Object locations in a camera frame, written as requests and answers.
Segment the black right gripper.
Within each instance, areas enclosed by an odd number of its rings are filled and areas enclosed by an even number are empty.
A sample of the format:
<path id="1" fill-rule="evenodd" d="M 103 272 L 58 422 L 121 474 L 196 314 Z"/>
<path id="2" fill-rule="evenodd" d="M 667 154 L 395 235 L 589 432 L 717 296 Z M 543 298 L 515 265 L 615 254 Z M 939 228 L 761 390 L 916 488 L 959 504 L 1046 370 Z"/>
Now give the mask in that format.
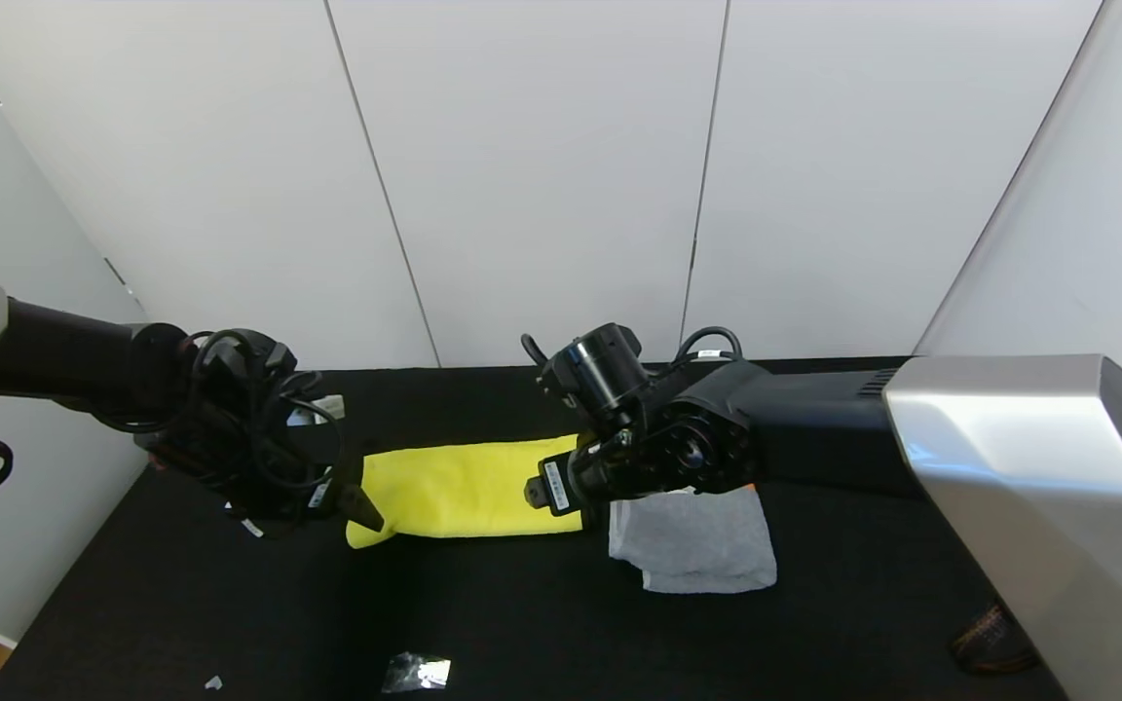
<path id="1" fill-rule="evenodd" d="M 589 513 L 611 502 L 604 474 L 603 448 L 574 448 L 539 462 L 539 476 L 524 485 L 524 498 L 533 509 L 552 516 Z"/>

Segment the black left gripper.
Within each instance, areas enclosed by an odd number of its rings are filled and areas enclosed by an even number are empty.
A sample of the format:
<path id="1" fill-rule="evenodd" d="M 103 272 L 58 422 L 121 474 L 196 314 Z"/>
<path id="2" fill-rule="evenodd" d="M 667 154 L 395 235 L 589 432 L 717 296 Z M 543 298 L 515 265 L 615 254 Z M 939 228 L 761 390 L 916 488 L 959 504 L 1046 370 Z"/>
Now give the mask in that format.
<path id="1" fill-rule="evenodd" d="M 325 465 L 323 474 L 315 485 L 292 490 L 284 498 L 278 515 L 284 520 L 327 519 L 334 510 L 337 492 L 337 510 L 340 515 L 365 529 L 381 532 L 386 520 L 360 485 L 346 483 L 340 487 L 339 485 L 335 465 Z"/>

